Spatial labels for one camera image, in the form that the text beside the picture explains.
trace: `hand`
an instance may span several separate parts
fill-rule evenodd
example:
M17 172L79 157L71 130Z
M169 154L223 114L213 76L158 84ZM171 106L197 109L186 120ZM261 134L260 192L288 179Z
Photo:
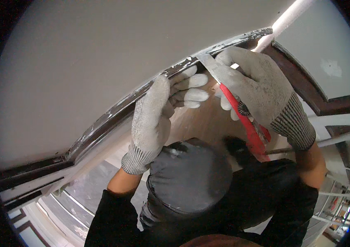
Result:
M308 121L293 87L276 63L267 55L239 47L229 47L215 59L222 83L247 106L259 124L288 138L295 150L309 149L315 141L314 127ZM239 72L232 69L239 65ZM221 97L221 106L229 110Z
M196 74L191 67L169 81L158 76L153 85L135 105L131 127L132 140L128 153L122 158L122 168L128 174L138 175L149 169L158 156L171 129L169 118L175 107L197 108L209 97L206 91L193 87L203 86L208 77Z

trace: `worker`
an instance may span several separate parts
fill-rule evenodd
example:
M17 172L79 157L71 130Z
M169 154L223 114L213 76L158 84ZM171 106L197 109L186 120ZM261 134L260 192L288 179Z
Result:
M327 172L315 130L269 56L229 47L215 59L222 83L258 123L287 138L296 162L260 163L241 139L226 137L227 150L244 168L232 173L225 154L199 139L164 146L174 107L202 104L205 92L190 87L207 79L158 76L136 103L128 153L103 191L85 246L301 246ZM130 200L148 169L140 231ZM270 216L261 235L243 231Z

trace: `black shirt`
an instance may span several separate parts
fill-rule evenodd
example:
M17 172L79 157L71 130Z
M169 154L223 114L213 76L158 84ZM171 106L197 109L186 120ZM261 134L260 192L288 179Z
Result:
M222 215L199 219L159 223L140 231L138 215L130 195L102 193L96 215L87 234L85 246L179 246L193 238L208 234L224 234L244 238L261 246L301 246L314 212L318 190L299 181L277 205L275 213L261 235L232 227L230 217Z

